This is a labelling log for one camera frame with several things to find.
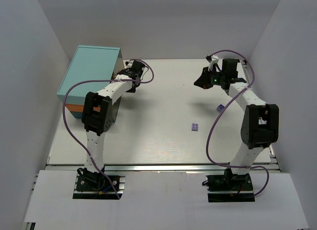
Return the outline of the purple lego brick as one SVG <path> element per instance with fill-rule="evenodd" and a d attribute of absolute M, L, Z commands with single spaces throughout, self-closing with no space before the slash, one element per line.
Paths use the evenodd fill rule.
<path fill-rule="evenodd" d="M 224 106 L 223 106 L 222 104 L 220 104 L 220 105 L 216 108 L 216 110 L 217 110 L 219 113 L 221 113 L 221 112 L 224 110 Z"/>

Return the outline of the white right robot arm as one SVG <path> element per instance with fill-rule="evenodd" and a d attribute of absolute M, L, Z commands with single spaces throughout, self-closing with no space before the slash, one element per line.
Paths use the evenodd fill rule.
<path fill-rule="evenodd" d="M 279 107 L 260 99 L 247 81 L 238 76 L 238 59 L 224 58 L 222 66 L 215 56 L 206 59 L 210 64 L 203 68 L 194 85 L 203 89 L 220 86 L 244 111 L 240 131 L 242 144 L 227 169 L 233 175 L 246 175 L 263 149 L 278 140 Z"/>

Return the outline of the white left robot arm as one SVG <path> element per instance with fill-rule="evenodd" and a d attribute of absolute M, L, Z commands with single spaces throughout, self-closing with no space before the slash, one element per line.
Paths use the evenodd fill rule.
<path fill-rule="evenodd" d="M 125 92 L 135 92 L 140 85 L 146 65 L 134 60 L 117 73 L 115 80 L 97 92 L 86 95 L 82 123 L 87 137 L 87 158 L 80 176 L 100 189 L 105 177 L 100 173 L 104 168 L 103 152 L 105 134 L 115 122 L 117 103 Z"/>

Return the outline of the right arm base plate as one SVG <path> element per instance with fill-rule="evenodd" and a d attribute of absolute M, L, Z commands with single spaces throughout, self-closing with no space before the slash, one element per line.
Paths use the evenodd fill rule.
<path fill-rule="evenodd" d="M 249 174 L 233 176 L 207 175 L 202 186 L 207 187 L 209 203 L 255 202 L 254 189 Z"/>

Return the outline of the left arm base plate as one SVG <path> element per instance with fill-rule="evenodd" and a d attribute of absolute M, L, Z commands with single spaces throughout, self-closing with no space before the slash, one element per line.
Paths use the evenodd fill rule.
<path fill-rule="evenodd" d="M 117 194 L 121 197 L 124 191 L 125 176 L 109 175 L 108 177 L 112 181 Z M 102 180 L 99 183 L 94 183 L 80 175 L 76 177 L 72 198 L 82 200 L 119 200 L 107 178 L 102 176 Z"/>

